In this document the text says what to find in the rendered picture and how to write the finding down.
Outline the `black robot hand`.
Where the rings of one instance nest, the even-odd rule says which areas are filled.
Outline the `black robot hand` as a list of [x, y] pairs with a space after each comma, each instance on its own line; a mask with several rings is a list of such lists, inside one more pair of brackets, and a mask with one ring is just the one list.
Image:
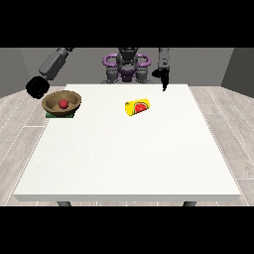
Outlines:
[[170, 71], [167, 68], [155, 69], [152, 72], [153, 77], [157, 77], [161, 80], [161, 83], [163, 85], [163, 90], [166, 90], [169, 84], [169, 74], [170, 74]]
[[41, 76], [34, 76], [27, 84], [26, 90], [33, 97], [41, 99], [50, 89], [50, 84]]

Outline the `brown wooden bowl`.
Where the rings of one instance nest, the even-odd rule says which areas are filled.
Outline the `brown wooden bowl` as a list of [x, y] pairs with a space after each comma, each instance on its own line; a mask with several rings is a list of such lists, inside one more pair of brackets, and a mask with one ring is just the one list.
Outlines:
[[[61, 108], [60, 103], [65, 101], [67, 108]], [[43, 108], [53, 118], [71, 118], [81, 104], [81, 96], [69, 90], [61, 90], [47, 95], [43, 101]]]

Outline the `green square pad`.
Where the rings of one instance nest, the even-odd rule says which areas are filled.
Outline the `green square pad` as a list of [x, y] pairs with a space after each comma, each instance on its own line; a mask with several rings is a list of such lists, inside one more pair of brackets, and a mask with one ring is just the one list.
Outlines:
[[55, 112], [54, 114], [52, 112], [46, 112], [46, 118], [73, 118], [74, 113], [72, 114], [65, 114], [61, 112]]

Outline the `yellow cup with melon print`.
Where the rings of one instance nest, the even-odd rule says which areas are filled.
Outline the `yellow cup with melon print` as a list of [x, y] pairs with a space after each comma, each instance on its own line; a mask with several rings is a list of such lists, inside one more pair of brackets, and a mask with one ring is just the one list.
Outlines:
[[150, 108], [150, 101], [147, 98], [127, 101], [125, 111], [129, 116], [133, 116]]

